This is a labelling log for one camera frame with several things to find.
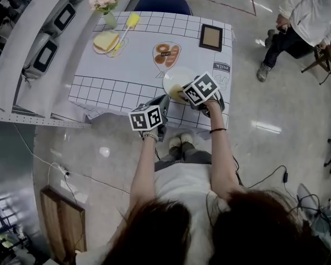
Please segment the large white plate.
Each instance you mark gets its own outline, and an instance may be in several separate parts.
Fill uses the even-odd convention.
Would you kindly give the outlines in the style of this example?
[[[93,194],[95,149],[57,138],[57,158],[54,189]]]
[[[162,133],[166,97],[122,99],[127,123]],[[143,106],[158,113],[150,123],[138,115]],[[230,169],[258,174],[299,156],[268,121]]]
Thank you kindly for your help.
[[[163,78],[163,88],[164,88],[166,94],[169,95],[168,94],[169,90],[175,84],[181,85],[184,89],[195,79],[195,77],[196,77],[195,72],[189,68],[173,67],[165,74],[165,76]]]

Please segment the blue chair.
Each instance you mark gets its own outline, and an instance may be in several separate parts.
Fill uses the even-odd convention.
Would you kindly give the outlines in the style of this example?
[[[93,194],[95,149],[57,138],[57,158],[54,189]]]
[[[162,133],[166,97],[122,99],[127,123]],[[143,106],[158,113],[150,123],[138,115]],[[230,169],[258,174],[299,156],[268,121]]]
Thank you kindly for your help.
[[[193,15],[186,0],[139,0],[134,11]]]

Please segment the yellow dish brush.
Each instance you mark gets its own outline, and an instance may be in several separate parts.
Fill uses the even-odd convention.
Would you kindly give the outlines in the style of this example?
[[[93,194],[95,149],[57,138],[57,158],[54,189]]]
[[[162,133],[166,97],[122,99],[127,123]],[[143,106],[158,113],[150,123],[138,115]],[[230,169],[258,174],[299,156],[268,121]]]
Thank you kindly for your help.
[[[116,45],[116,47],[113,50],[112,53],[112,57],[115,57],[117,51],[119,50],[121,43],[123,42],[127,32],[131,29],[134,28],[136,26],[136,24],[138,23],[138,21],[140,20],[140,16],[136,13],[131,13],[130,16],[128,17],[127,21],[126,21],[126,30],[123,34],[123,36],[121,37],[121,39],[119,40],[118,44]]]

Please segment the checked white tablecloth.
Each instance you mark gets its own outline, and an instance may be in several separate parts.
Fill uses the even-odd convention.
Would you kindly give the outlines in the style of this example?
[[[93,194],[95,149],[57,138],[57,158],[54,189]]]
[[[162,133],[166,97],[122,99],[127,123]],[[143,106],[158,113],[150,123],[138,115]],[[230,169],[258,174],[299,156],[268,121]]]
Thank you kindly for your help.
[[[74,74],[68,99],[86,109],[89,118],[102,112],[127,114],[155,97],[166,94],[163,78],[173,67],[186,67],[196,76],[211,74],[225,103],[228,122],[232,82],[232,27],[193,15],[140,12],[115,57],[89,40]],[[123,36],[129,12],[118,12],[117,32]],[[223,29],[222,51],[199,46],[203,24]]]

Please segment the person's right forearm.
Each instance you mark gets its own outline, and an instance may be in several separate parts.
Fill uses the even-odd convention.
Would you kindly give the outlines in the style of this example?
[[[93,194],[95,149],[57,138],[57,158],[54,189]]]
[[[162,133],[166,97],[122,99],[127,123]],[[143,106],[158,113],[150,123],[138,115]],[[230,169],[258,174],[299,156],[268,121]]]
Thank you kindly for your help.
[[[225,128],[224,123],[211,122],[211,130]],[[230,194],[241,191],[236,175],[236,164],[229,144],[227,131],[217,131],[211,134],[212,170],[211,189],[221,199],[228,200]]]

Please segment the person's white shirt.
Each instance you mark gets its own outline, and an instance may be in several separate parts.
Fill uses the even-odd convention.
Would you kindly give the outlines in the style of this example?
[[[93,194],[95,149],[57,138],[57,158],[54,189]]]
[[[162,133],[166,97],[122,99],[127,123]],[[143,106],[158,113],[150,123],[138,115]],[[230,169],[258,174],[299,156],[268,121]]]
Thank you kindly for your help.
[[[236,172],[176,163],[154,175],[156,198],[133,209],[114,240],[76,265],[210,265],[210,206],[239,186]]]

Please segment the slice of toast bread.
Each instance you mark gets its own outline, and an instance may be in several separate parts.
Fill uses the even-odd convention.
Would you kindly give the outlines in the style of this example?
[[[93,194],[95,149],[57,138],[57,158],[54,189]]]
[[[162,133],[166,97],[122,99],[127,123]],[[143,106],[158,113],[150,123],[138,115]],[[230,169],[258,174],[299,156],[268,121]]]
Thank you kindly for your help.
[[[177,98],[177,92],[178,91],[183,91],[183,87],[179,84],[175,84],[170,90],[169,90],[169,96],[175,100],[178,100]]]

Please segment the white metal shelf rack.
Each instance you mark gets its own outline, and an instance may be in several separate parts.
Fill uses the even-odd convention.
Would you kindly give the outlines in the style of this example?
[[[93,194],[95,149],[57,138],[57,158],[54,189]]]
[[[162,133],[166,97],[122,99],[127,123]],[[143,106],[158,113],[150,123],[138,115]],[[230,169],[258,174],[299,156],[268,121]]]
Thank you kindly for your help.
[[[60,0],[32,0],[18,19],[0,56],[0,121],[8,123],[89,128],[86,109],[68,100],[74,72],[101,15],[88,0],[76,8],[46,73],[26,79],[24,62],[44,21]]]

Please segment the white appliance with black screen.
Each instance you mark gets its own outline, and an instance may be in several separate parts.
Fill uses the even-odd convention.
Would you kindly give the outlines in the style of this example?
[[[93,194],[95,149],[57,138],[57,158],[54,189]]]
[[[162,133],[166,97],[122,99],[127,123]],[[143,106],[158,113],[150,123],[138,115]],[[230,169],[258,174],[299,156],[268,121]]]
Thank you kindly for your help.
[[[76,15],[75,8],[69,0],[59,0],[46,18],[42,30],[51,36],[59,36]]]
[[[43,76],[58,51],[58,43],[46,33],[35,38],[23,65],[23,76],[37,79]]]

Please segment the person's gray trousers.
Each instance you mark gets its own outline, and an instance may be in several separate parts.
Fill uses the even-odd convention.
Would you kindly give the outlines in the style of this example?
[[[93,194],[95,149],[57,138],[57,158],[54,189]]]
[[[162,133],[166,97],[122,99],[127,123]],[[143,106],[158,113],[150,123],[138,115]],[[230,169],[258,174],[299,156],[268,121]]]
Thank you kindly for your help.
[[[157,172],[176,163],[211,165],[212,155],[207,151],[196,149],[189,142],[185,142],[170,148],[169,154],[154,164],[154,170]]]

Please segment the person's right hand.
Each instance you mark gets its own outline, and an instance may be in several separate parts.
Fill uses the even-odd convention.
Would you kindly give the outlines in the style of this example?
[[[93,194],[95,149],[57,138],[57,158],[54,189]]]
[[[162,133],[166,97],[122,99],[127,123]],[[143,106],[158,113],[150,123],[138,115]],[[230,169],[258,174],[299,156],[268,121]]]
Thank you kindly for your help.
[[[219,102],[210,99],[206,102],[206,106],[210,112],[211,122],[223,123],[222,110]]]

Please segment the wooden board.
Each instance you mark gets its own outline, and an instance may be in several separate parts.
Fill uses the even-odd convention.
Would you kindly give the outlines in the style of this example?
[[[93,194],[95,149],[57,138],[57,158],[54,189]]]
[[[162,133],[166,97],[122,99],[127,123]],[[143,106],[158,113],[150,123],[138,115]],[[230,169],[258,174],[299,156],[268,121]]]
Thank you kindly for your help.
[[[51,187],[40,191],[40,199],[55,261],[61,265],[75,265],[77,253],[87,250],[85,210]]]

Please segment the white power strip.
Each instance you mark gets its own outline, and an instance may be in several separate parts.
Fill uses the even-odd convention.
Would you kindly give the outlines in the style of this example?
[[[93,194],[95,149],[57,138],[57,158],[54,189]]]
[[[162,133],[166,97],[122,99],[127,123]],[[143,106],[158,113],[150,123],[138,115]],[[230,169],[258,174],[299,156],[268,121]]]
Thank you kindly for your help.
[[[70,173],[69,171],[67,170],[66,167],[64,167],[63,165],[61,164],[58,164],[57,165],[57,168],[60,170],[60,172],[64,175],[64,177],[66,178],[69,178],[70,177]]]

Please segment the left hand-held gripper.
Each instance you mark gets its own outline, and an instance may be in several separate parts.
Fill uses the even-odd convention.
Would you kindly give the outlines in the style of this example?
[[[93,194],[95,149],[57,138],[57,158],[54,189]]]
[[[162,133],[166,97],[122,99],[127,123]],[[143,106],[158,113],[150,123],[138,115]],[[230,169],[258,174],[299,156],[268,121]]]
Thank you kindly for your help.
[[[137,131],[142,137],[152,135],[157,141],[164,140],[168,119],[164,111],[169,109],[170,96],[165,94],[153,98],[129,112],[132,131]]]

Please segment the pale green vase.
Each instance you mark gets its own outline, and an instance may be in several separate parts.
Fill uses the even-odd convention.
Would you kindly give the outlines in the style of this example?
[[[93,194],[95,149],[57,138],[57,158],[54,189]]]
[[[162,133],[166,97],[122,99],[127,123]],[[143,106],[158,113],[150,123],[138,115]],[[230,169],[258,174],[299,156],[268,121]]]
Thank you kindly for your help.
[[[107,14],[103,15],[104,21],[105,21],[105,30],[111,30],[115,29],[117,27],[117,20],[115,16],[112,14],[112,12],[109,12]]]

